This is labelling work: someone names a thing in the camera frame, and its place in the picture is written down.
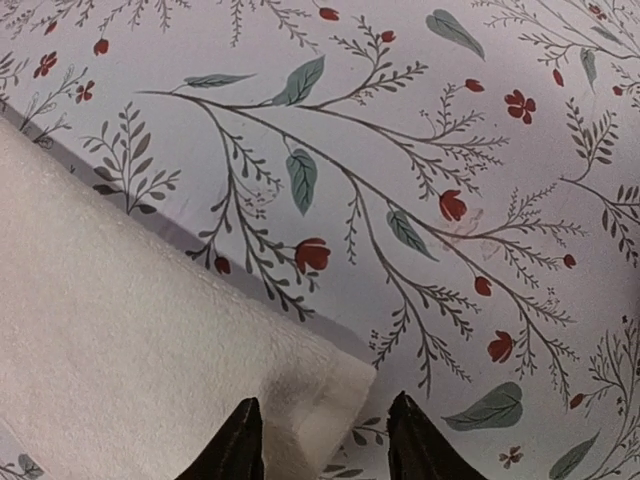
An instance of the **white towel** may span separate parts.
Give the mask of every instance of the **white towel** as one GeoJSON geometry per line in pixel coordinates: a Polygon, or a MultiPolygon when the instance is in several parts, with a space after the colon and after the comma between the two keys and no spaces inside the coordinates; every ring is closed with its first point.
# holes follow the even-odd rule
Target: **white towel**
{"type": "Polygon", "coordinates": [[[173,480],[245,397],[314,478],[373,369],[217,280],[0,119],[0,411],[56,480],[173,480]]]}

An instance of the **bed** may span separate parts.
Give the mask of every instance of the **bed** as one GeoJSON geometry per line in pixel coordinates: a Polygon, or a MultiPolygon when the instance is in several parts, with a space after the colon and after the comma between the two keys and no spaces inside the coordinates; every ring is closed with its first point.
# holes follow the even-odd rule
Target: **bed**
{"type": "MultiPolygon", "coordinates": [[[[637,0],[3,0],[3,115],[492,480],[640,478],[637,0]]],[[[0,432],[0,475],[44,473],[0,432]]]]}

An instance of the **botanical print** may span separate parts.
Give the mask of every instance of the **botanical print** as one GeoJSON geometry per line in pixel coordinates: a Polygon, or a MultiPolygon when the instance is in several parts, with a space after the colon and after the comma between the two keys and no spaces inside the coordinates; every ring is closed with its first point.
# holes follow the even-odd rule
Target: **botanical print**
{"type": "MultiPolygon", "coordinates": [[[[494,289],[502,289],[511,298],[514,308],[522,322],[522,327],[513,332],[513,344],[516,350],[515,359],[518,362],[515,367],[520,376],[533,374],[538,368],[536,360],[536,345],[540,345],[549,358],[549,368],[553,386],[557,389],[566,404],[569,401],[568,371],[564,361],[576,360],[573,349],[564,341],[547,333],[548,325],[538,323],[542,320],[547,324],[567,326],[572,323],[568,313],[555,304],[538,300],[529,293],[523,294],[514,289],[506,281],[492,274],[483,259],[473,259],[467,255],[462,243],[473,243],[479,240],[495,244],[503,250],[504,260],[514,269],[515,277],[520,279],[523,286],[528,289],[539,288],[539,281],[535,273],[529,270],[523,262],[527,261],[536,267],[558,270],[563,266],[564,255],[548,256],[535,251],[519,239],[518,234],[540,234],[553,237],[560,249],[566,248],[563,237],[566,235],[584,235],[579,225],[572,222],[546,222],[541,217],[541,210],[537,209],[538,202],[549,196],[555,185],[540,192],[521,195],[514,191],[511,204],[506,213],[505,221],[494,228],[484,229],[473,234],[453,233],[440,230],[418,217],[403,205],[382,191],[378,186],[371,184],[365,178],[349,169],[341,159],[328,155],[321,146],[316,146],[308,139],[293,135],[291,132],[260,118],[257,113],[261,109],[269,107],[293,107],[313,112],[317,115],[331,116],[342,121],[355,123],[367,130],[381,136],[390,142],[404,157],[411,171],[415,172],[418,187],[418,198],[425,202],[439,202],[443,217],[448,222],[460,221],[467,214],[467,202],[471,195],[479,195],[480,189],[474,183],[474,177],[483,174],[491,167],[501,165],[501,160],[494,156],[493,151],[508,142],[505,137],[487,138],[473,134],[474,127],[485,120],[484,113],[472,109],[467,113],[457,113],[454,109],[455,100],[461,95],[472,102],[472,95],[481,94],[482,83],[475,79],[465,80],[460,85],[448,83],[440,96],[441,108],[436,112],[422,111],[421,116],[426,119],[432,133],[426,137],[415,137],[402,132],[402,130],[389,128],[371,120],[364,120],[359,116],[348,115],[334,109],[343,102],[356,100],[361,105],[366,105],[368,98],[383,92],[395,93],[399,89],[408,86],[417,75],[423,74],[426,65],[416,61],[414,65],[408,65],[405,73],[398,73],[393,69],[392,58],[387,59],[392,52],[392,45],[385,41],[381,33],[377,33],[370,26],[365,17],[360,17],[356,23],[360,32],[360,39],[345,39],[333,37],[343,48],[358,57],[362,57],[371,64],[370,69],[364,75],[362,83],[355,88],[340,94],[335,98],[326,99],[317,104],[309,104],[306,98],[314,85],[321,80],[325,68],[324,57],[316,57],[302,64],[288,77],[284,89],[276,93],[271,99],[266,99],[255,105],[226,105],[208,97],[202,97],[187,92],[185,88],[196,90],[215,89],[222,86],[246,84],[253,77],[228,76],[220,73],[206,77],[187,77],[184,84],[176,89],[165,92],[148,92],[155,95],[168,95],[187,101],[199,107],[218,132],[227,158],[228,185],[225,197],[211,207],[212,212],[218,213],[218,218],[210,228],[202,230],[199,236],[206,240],[206,244],[199,251],[188,252],[196,259],[204,256],[205,266],[210,267],[212,261],[219,258],[215,248],[216,238],[222,232],[231,233],[233,230],[232,215],[239,222],[239,228],[246,244],[245,267],[248,272],[257,269],[262,278],[269,298],[277,299],[286,311],[293,308],[297,311],[301,321],[306,320],[313,312],[305,307],[305,297],[290,293],[291,282],[287,278],[278,278],[271,270],[278,264],[288,264],[295,284],[306,283],[309,293],[313,293],[316,287],[317,271],[323,270],[327,262],[329,248],[325,247],[324,240],[302,240],[297,246],[285,245],[277,240],[269,238],[269,230],[259,228],[252,223],[253,220],[264,220],[267,208],[264,206],[264,190],[272,195],[281,195],[283,180],[274,176],[268,169],[267,160],[254,154],[253,148],[248,147],[244,136],[227,130],[218,117],[218,112],[232,113],[246,121],[261,125],[271,134],[281,138],[283,144],[283,157],[286,157],[289,171],[289,189],[292,200],[304,215],[310,207],[314,192],[321,186],[322,170],[319,165],[326,168],[330,166],[337,169],[344,177],[346,184],[352,192],[352,199],[346,204],[347,232],[345,237],[346,249],[349,253],[349,261],[356,264],[358,249],[357,231],[364,227],[368,242],[373,248],[379,266],[398,292],[399,304],[392,310],[392,326],[388,333],[381,334],[378,331],[372,333],[371,346],[376,352],[374,365],[380,368],[383,362],[392,354],[395,347],[400,344],[401,338],[413,325],[421,338],[421,344],[417,351],[419,369],[422,372],[418,381],[420,387],[424,387],[429,395],[432,388],[433,368],[438,361],[449,369],[455,376],[463,381],[471,382],[471,376],[464,366],[457,360],[454,353],[448,347],[448,340],[432,333],[423,317],[423,310],[436,306],[442,315],[449,317],[453,328],[465,340],[470,340],[473,334],[469,313],[477,313],[481,308],[482,297],[491,297],[494,289]],[[437,156],[441,154],[444,161],[437,156]],[[456,166],[462,162],[464,169],[456,166]],[[245,179],[250,176],[255,178],[254,185],[248,185],[245,179]],[[458,261],[467,265],[470,273],[469,283],[473,285],[477,299],[471,299],[461,292],[452,290],[443,285],[421,284],[407,277],[399,270],[379,243],[378,233],[373,227],[369,201],[366,195],[373,194],[383,200],[387,206],[386,222],[397,240],[406,248],[426,257],[425,261],[439,262],[429,251],[422,235],[426,234],[437,243],[447,248],[447,255],[456,257],[458,261]],[[300,248],[305,245],[313,245],[314,250],[320,255],[316,268],[312,271],[300,268],[300,262],[296,261],[300,248]]],[[[522,97],[523,105],[520,116],[525,123],[530,123],[531,111],[535,107],[531,99],[522,97]]]]}
{"type": "Polygon", "coordinates": [[[538,61],[553,68],[558,86],[565,85],[563,69],[579,63],[590,88],[603,91],[607,87],[598,86],[598,71],[611,68],[620,83],[608,88],[617,96],[626,95],[640,109],[637,0],[571,0],[561,6],[549,0],[476,0],[471,5],[492,11],[485,22],[489,27],[522,30],[518,39],[536,47],[538,61]]]}
{"type": "MultiPolygon", "coordinates": [[[[78,87],[76,103],[87,100],[89,88],[90,84],[78,87]]],[[[113,137],[108,135],[109,121],[105,120],[100,136],[88,136],[82,145],[89,153],[100,152],[102,155],[103,166],[93,171],[106,183],[96,184],[93,189],[101,195],[121,195],[127,215],[136,209],[144,215],[157,212],[153,203],[165,200],[167,192],[176,189],[180,177],[180,170],[172,173],[160,170],[153,174],[148,171],[154,166],[153,157],[144,158],[151,143],[151,133],[145,131],[145,121],[136,122],[139,115],[140,110],[134,109],[130,102],[118,114],[121,123],[113,137]]]]}
{"type": "Polygon", "coordinates": [[[18,455],[16,462],[0,460],[0,477],[3,480],[36,480],[44,475],[42,469],[26,453],[18,455]]]}
{"type": "Polygon", "coordinates": [[[561,180],[581,188],[583,191],[597,197],[603,206],[602,227],[610,232],[611,238],[616,240],[617,248],[627,260],[638,266],[638,252],[636,242],[629,233],[628,225],[640,226],[638,208],[640,207],[640,187],[637,185],[620,185],[615,198],[608,197],[590,187],[585,180],[592,174],[592,169],[611,165],[612,148],[619,139],[616,134],[618,125],[615,123],[615,112],[605,112],[598,122],[586,125],[580,113],[580,107],[571,98],[567,102],[569,122],[567,127],[573,132],[571,138],[576,144],[576,153],[586,163],[585,169],[577,178],[562,178],[561,180]]]}
{"type": "MultiPolygon", "coordinates": [[[[594,380],[595,389],[589,393],[577,394],[571,404],[572,409],[583,408],[586,415],[601,408],[607,396],[616,397],[613,408],[619,417],[618,435],[602,457],[598,467],[584,480],[600,478],[616,478],[629,468],[637,470],[640,461],[640,404],[636,397],[636,387],[640,383],[640,324],[637,319],[622,317],[622,331],[607,330],[596,346],[594,355],[589,359],[589,372],[594,380]]],[[[559,468],[563,457],[553,467],[556,471],[566,472],[573,469],[589,454],[589,450],[597,441],[598,433],[570,450],[571,466],[559,468]]],[[[637,471],[629,478],[640,477],[637,471]]]]}
{"type": "MultiPolygon", "coordinates": [[[[214,3],[217,17],[206,22],[222,33],[207,55],[229,55],[244,71],[227,73],[217,57],[198,72],[173,66],[172,42],[202,41],[173,22],[197,21],[206,6],[194,2],[3,0],[0,26],[14,43],[0,52],[0,105],[23,113],[20,130],[43,148],[71,135],[93,170],[91,186],[127,214],[160,221],[153,214],[177,202],[205,204],[203,214],[185,214],[200,241],[186,254],[220,275],[259,278],[275,308],[301,322],[324,314],[318,298],[326,292],[342,302],[362,289],[393,292],[379,311],[360,305],[373,364],[381,378],[397,377],[394,388],[418,392],[454,445],[484,442],[488,478],[640,479],[640,327],[631,315],[614,325],[623,307],[609,300],[618,276],[638,263],[640,183],[629,128],[640,110],[640,2],[409,2],[388,20],[364,4],[354,15],[356,7],[338,0],[214,3]],[[272,72],[257,57],[240,58],[257,33],[270,49],[261,54],[285,45],[283,57],[297,55],[258,97],[272,72]],[[82,68],[65,53],[66,34],[86,40],[82,68]],[[37,48],[14,48],[34,36],[37,48]],[[513,70],[500,75],[496,40],[513,47],[513,70]],[[154,62],[167,63],[165,73],[149,78],[132,48],[137,83],[114,80],[109,72],[121,59],[113,42],[150,41],[158,41],[154,62]],[[441,56],[451,57],[451,70],[441,56]],[[352,80],[332,84],[341,68],[352,80]],[[561,101],[549,102],[545,90],[561,101]],[[113,110],[96,111],[105,98],[117,98],[113,110]],[[400,113],[386,110],[389,99],[400,113]],[[184,116],[174,115],[176,102],[184,116]],[[326,138],[338,139],[343,127],[359,133],[340,150],[315,127],[296,129],[299,118],[331,121],[326,138]],[[183,123],[191,122],[206,125],[205,134],[190,135],[183,123]],[[187,183],[202,164],[178,164],[175,152],[160,150],[169,134],[223,167],[203,179],[204,193],[187,183]],[[557,148],[544,155],[556,155],[558,168],[529,179],[539,146],[553,143],[547,135],[557,148]],[[388,178],[353,160],[370,138],[388,147],[388,178]],[[496,192],[504,192],[499,201],[496,192]],[[570,198],[582,211],[561,209],[570,198]],[[281,228],[284,212],[292,213],[281,228]],[[239,254],[226,250],[230,241],[239,254]],[[605,275],[589,248],[614,251],[619,264],[605,275]],[[599,305],[610,301],[611,318],[591,318],[584,297],[564,288],[592,277],[601,286],[589,294],[599,305]],[[443,392],[451,405],[435,403],[443,392]],[[561,415],[562,429],[578,428],[542,458],[523,425],[547,413],[561,415]]],[[[376,399],[321,479],[387,478],[386,467],[365,461],[386,462],[386,401],[376,399]]],[[[540,423],[534,433],[552,438],[556,426],[540,423]]],[[[0,464],[0,476],[35,478],[28,475],[41,471],[26,458],[8,470],[0,464]]]]}
{"type": "MultiPolygon", "coordinates": [[[[53,51],[43,55],[38,66],[33,71],[33,78],[37,80],[58,74],[60,67],[57,64],[57,52],[53,51]]],[[[42,126],[43,120],[41,117],[51,117],[48,114],[58,110],[60,102],[65,97],[69,100],[75,99],[76,104],[81,101],[89,101],[93,97],[90,90],[95,85],[95,82],[90,80],[85,85],[82,85],[81,82],[84,81],[87,71],[88,68],[85,67],[78,73],[76,67],[71,64],[67,67],[57,89],[49,91],[42,96],[40,92],[36,91],[22,114],[22,123],[19,125],[19,130],[31,138],[33,143],[42,148],[51,149],[53,146],[52,134],[57,130],[71,130],[72,126],[67,120],[66,112],[60,114],[53,123],[44,124],[45,126],[42,126]]]]}
{"type": "MultiPolygon", "coordinates": [[[[42,32],[51,35],[66,24],[82,28],[90,24],[100,33],[94,45],[96,56],[109,50],[108,30],[114,22],[124,22],[132,30],[139,27],[147,17],[155,17],[161,31],[166,32],[172,24],[176,11],[190,10],[192,3],[187,0],[121,0],[110,7],[107,15],[94,18],[99,3],[96,0],[44,0],[31,7],[23,7],[18,0],[4,0],[5,12],[0,15],[0,27],[12,32],[12,39],[23,33],[42,32]]],[[[320,7],[313,1],[307,2],[306,8],[284,5],[282,0],[219,0],[221,8],[227,8],[231,16],[230,45],[235,47],[240,42],[244,31],[244,19],[247,13],[267,13],[277,21],[277,27],[287,33],[289,38],[300,47],[310,48],[318,52],[318,43],[309,38],[309,34],[300,26],[301,22],[317,18],[327,21],[339,20],[339,12],[333,8],[320,7]]]]}
{"type": "Polygon", "coordinates": [[[16,61],[14,52],[10,51],[0,57],[0,112],[4,112],[9,102],[9,89],[20,84],[20,74],[27,68],[29,59],[16,61]]]}

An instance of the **fabric fold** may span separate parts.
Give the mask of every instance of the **fabric fold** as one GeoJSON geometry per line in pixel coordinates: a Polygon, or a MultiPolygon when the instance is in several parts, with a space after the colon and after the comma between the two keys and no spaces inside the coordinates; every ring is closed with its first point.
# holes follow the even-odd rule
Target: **fabric fold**
{"type": "Polygon", "coordinates": [[[57,480],[173,480],[256,396],[314,478],[374,369],[210,275],[0,120],[0,411],[57,480]]]}

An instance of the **green leaf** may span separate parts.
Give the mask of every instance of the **green leaf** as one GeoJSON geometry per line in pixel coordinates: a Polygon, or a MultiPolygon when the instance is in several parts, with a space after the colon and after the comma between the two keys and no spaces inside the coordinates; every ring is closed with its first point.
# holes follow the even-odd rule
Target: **green leaf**
{"type": "Polygon", "coordinates": [[[98,175],[100,178],[106,180],[107,182],[113,182],[115,181],[115,178],[113,175],[111,175],[111,172],[106,169],[105,167],[96,167],[93,169],[94,173],[96,175],[98,175]]]}
{"type": "Polygon", "coordinates": [[[590,440],[586,440],[579,445],[576,445],[567,453],[565,453],[560,460],[558,460],[551,470],[549,471],[549,478],[551,480],[564,480],[571,472],[580,464],[584,457],[587,456],[593,444],[596,443],[598,433],[595,434],[590,440]]]}
{"type": "Polygon", "coordinates": [[[345,470],[344,472],[339,473],[333,478],[354,478],[360,475],[364,470],[360,468],[354,468],[352,470],[345,470]]]}
{"type": "Polygon", "coordinates": [[[359,447],[364,447],[367,445],[367,439],[356,430],[352,430],[351,434],[353,435],[353,441],[356,442],[356,445],[359,447]]]}
{"type": "Polygon", "coordinates": [[[23,478],[35,480],[36,478],[44,475],[42,469],[36,464],[36,462],[31,460],[31,457],[26,453],[18,455],[18,465],[20,465],[20,468],[24,472],[22,475],[23,478]]]}
{"type": "Polygon", "coordinates": [[[147,158],[144,162],[142,162],[140,165],[138,165],[138,167],[135,169],[135,171],[133,172],[133,175],[131,177],[135,177],[136,175],[140,175],[147,168],[149,168],[149,165],[151,165],[151,162],[153,162],[153,158],[152,157],[147,158]]]}
{"type": "Polygon", "coordinates": [[[151,141],[151,134],[150,133],[147,133],[144,137],[142,137],[142,139],[138,143],[138,146],[134,150],[133,155],[131,155],[131,160],[132,161],[135,160],[136,158],[138,158],[140,155],[142,155],[147,150],[147,147],[149,146],[149,142],[150,141],[151,141]]]}
{"type": "Polygon", "coordinates": [[[618,37],[616,37],[613,33],[611,33],[606,28],[601,27],[600,25],[596,25],[595,27],[591,27],[591,30],[593,30],[594,32],[598,32],[600,35],[602,35],[607,40],[611,40],[612,42],[620,44],[620,39],[618,39],[618,37]]]}
{"type": "Polygon", "coordinates": [[[370,427],[372,425],[377,425],[378,423],[380,423],[380,420],[382,420],[380,417],[373,417],[364,422],[362,425],[364,425],[365,427],[370,427]]]}
{"type": "Polygon", "coordinates": [[[434,262],[439,260],[429,253],[424,241],[420,238],[418,233],[413,229],[407,215],[401,211],[391,210],[387,213],[387,223],[391,227],[391,231],[398,240],[404,243],[406,246],[413,248],[414,250],[422,253],[425,257],[430,258],[434,262]]]}
{"type": "Polygon", "coordinates": [[[309,96],[311,89],[320,80],[323,72],[324,55],[301,65],[289,75],[287,86],[273,97],[271,103],[289,106],[302,102],[309,96]]]}
{"type": "Polygon", "coordinates": [[[144,213],[145,215],[151,215],[152,213],[156,213],[158,211],[156,207],[152,207],[151,205],[143,204],[138,206],[138,208],[140,209],[140,212],[144,213]]]}
{"type": "Polygon", "coordinates": [[[512,427],[522,417],[522,389],[513,382],[497,386],[464,412],[443,417],[450,428],[468,432],[512,427]]]}
{"type": "Polygon", "coordinates": [[[251,75],[225,75],[222,73],[214,73],[213,75],[205,75],[203,77],[187,77],[184,79],[184,83],[193,88],[217,88],[224,87],[225,85],[231,85],[232,83],[240,82],[254,76],[255,73],[252,73],[251,75]]]}
{"type": "Polygon", "coordinates": [[[291,179],[293,201],[304,216],[313,202],[313,192],[318,180],[316,162],[306,151],[297,148],[287,158],[287,172],[291,179]]]}
{"type": "Polygon", "coordinates": [[[109,185],[94,185],[93,189],[100,195],[113,195],[114,193],[120,193],[121,190],[116,190],[109,185]]]}
{"type": "Polygon", "coordinates": [[[593,53],[593,50],[587,48],[580,50],[580,62],[582,63],[582,68],[584,68],[584,73],[587,74],[589,85],[591,85],[591,89],[593,90],[593,82],[598,76],[598,72],[596,71],[596,55],[593,53]]]}
{"type": "Polygon", "coordinates": [[[446,40],[468,48],[484,60],[482,45],[446,10],[434,10],[432,15],[427,15],[427,28],[446,40]]]}

